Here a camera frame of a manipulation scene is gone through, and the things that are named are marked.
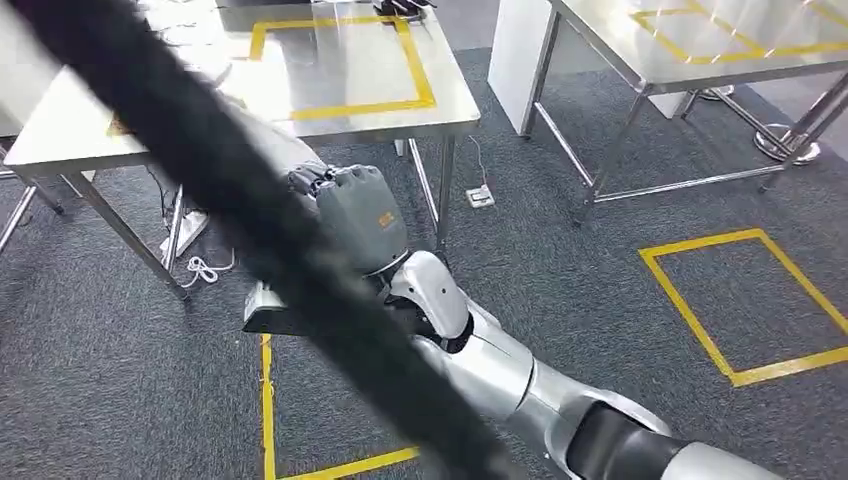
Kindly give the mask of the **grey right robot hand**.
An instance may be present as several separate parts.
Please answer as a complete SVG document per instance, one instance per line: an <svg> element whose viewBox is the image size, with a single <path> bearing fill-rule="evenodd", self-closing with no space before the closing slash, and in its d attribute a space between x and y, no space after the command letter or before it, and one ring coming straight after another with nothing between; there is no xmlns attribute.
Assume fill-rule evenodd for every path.
<svg viewBox="0 0 848 480"><path fill-rule="evenodd" d="M381 171L371 165L300 165L287 175L328 235L361 274L378 274L408 254L408 231Z"/></svg>

